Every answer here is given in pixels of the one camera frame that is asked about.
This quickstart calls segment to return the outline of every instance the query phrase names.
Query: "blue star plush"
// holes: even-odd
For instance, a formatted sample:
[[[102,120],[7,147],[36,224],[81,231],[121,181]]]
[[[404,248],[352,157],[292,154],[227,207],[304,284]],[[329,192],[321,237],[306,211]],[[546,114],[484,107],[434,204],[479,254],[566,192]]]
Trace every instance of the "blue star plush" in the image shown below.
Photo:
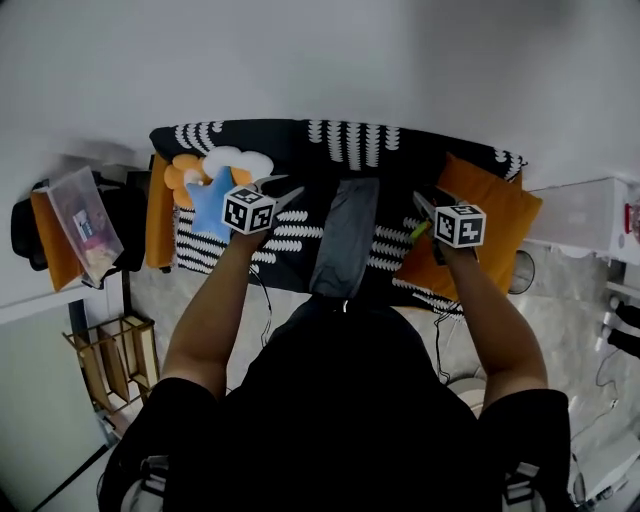
[[[187,183],[187,192],[196,210],[191,231],[194,233],[213,233],[223,242],[231,240],[231,228],[222,223],[222,207],[224,195],[235,187],[231,168],[223,167],[213,183],[203,187],[195,183]]]

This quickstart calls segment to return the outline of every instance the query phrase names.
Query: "wooden rack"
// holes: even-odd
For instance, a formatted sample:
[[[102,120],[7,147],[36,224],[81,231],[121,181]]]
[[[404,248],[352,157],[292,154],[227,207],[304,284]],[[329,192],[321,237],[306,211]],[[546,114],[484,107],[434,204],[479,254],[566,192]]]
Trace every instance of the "wooden rack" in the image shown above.
[[[89,396],[108,415],[136,400],[146,402],[158,382],[154,323],[127,315],[83,331],[62,333],[78,354]],[[131,383],[137,385],[139,392],[134,398]],[[114,406],[112,395],[124,401],[124,405]]]

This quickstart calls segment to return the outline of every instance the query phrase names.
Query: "orange pillow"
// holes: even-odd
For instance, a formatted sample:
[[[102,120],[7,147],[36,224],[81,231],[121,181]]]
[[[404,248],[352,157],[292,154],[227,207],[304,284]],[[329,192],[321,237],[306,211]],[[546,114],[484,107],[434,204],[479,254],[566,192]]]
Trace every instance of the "orange pillow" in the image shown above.
[[[438,186],[477,204],[487,214],[484,244],[476,251],[480,266],[506,294],[516,251],[538,215],[542,199],[522,190],[520,176],[514,183],[509,183],[453,155],[447,155],[447,165]],[[431,240],[425,235],[416,240],[396,277],[458,300],[448,267],[436,264]]]
[[[145,251],[147,266],[162,268],[171,265],[173,258],[173,191],[164,183],[169,165],[158,153],[153,157],[149,201],[147,203],[147,229]]]

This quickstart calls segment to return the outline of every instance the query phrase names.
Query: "black t-shirt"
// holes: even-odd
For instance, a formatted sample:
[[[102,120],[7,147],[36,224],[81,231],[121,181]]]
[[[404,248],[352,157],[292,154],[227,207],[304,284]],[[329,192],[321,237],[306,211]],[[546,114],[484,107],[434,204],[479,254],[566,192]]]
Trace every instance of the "black t-shirt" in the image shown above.
[[[110,459],[100,505],[120,510],[141,461],[166,455],[165,511],[489,511],[530,499],[565,510],[569,436],[557,391],[507,396],[477,420],[391,309],[303,306],[220,403],[191,382],[161,381]]]

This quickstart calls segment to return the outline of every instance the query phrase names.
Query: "gray cloth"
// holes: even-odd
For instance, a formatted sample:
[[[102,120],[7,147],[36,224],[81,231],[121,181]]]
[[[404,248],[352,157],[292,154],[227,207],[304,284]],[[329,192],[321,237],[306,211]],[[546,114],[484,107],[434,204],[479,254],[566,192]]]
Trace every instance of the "gray cloth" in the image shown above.
[[[378,178],[340,182],[309,283],[312,293],[342,299],[358,293],[375,232],[379,191]]]

